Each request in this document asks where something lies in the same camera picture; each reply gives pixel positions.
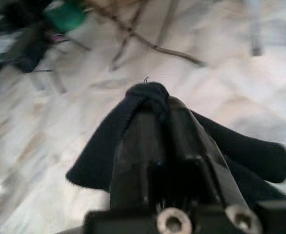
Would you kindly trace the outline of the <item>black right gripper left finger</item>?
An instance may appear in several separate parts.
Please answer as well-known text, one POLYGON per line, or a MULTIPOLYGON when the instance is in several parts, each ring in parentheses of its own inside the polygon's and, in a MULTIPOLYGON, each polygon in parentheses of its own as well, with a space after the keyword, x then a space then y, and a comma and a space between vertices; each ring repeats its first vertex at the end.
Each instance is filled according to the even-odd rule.
POLYGON ((152 112, 137 113, 115 150, 110 208, 153 210, 153 180, 162 160, 160 126, 156 116, 152 112))

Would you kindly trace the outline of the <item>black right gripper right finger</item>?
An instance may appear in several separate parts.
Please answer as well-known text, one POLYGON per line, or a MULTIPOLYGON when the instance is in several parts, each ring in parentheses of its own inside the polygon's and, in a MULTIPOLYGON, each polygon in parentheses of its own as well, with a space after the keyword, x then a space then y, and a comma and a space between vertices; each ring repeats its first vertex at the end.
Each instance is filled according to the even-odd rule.
POLYGON ((170 97, 169 108, 176 157, 183 165, 187 190, 194 192, 198 203, 246 208, 247 203, 216 142, 182 101, 170 97))

